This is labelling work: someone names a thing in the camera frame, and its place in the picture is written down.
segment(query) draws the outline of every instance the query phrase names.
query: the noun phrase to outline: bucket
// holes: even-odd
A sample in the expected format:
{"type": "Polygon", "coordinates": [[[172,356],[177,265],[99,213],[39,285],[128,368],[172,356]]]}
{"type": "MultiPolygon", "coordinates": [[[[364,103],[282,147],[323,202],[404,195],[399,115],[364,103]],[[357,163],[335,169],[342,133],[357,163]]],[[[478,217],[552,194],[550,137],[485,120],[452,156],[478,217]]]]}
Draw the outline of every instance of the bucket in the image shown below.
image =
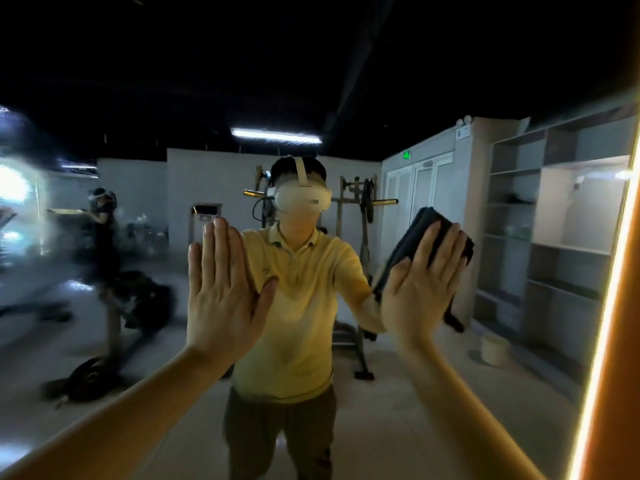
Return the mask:
{"type": "Polygon", "coordinates": [[[507,359],[509,341],[493,333],[487,333],[482,337],[480,355],[482,360],[494,367],[500,367],[507,359]]]}

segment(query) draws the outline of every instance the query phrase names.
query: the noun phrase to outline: pants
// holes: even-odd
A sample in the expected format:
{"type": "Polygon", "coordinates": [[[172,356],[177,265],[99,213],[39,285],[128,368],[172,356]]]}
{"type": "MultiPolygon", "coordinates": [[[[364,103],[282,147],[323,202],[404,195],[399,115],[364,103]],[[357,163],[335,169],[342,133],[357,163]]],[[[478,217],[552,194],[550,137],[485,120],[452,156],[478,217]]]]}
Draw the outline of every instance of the pants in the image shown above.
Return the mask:
{"type": "Polygon", "coordinates": [[[298,480],[329,480],[335,413],[333,386],[296,404],[251,403],[232,388],[224,423],[231,480],[256,480],[265,475],[281,431],[298,480]]]}

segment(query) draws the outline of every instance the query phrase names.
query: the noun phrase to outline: right hand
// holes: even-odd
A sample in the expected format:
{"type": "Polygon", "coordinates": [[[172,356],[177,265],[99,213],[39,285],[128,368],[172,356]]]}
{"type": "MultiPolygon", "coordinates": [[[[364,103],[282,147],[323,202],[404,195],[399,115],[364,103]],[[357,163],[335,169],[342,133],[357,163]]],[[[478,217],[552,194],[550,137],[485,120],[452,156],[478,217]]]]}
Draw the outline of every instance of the right hand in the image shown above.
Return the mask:
{"type": "Polygon", "coordinates": [[[382,293],[382,321],[399,346],[423,346],[442,319],[458,289],[467,258],[462,257],[467,235],[453,224],[428,266],[440,222],[422,236],[413,261],[393,266],[382,293]]]}
{"type": "Polygon", "coordinates": [[[277,287],[272,278],[258,295],[240,233],[222,218],[207,224],[202,247],[189,247],[186,348],[231,366],[260,338],[277,287]]]}

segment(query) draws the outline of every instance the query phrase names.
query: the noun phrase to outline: ceiling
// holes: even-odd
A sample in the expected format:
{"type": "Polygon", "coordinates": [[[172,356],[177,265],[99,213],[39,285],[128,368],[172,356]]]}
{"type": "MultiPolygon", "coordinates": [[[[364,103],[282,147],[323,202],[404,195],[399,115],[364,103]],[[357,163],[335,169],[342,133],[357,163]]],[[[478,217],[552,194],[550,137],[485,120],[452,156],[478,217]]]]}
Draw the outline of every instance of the ceiling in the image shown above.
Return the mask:
{"type": "Polygon", "coordinates": [[[43,159],[381,161],[466,114],[524,118],[635,84],[640,66],[637,0],[0,3],[0,104],[24,115],[0,143],[43,159]],[[231,127],[323,144],[249,144],[231,127]]]}

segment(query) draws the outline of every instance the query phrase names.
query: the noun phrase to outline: forearm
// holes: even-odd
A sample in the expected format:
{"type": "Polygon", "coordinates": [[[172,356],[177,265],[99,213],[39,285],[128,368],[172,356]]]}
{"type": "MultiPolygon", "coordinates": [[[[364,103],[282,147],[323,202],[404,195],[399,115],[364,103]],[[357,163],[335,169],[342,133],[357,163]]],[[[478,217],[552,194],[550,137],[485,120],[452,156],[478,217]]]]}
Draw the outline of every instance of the forearm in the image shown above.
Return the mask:
{"type": "Polygon", "coordinates": [[[473,478],[544,479],[433,346],[400,347],[399,354],[429,417],[473,478]]]}
{"type": "Polygon", "coordinates": [[[107,407],[64,430],[0,477],[128,478],[229,365],[220,360],[204,367],[198,356],[181,352],[107,407]]]}
{"type": "Polygon", "coordinates": [[[354,313],[358,325],[364,330],[372,333],[386,333],[387,329],[382,323],[382,314],[380,313],[380,304],[376,301],[373,293],[358,307],[354,313]]]}

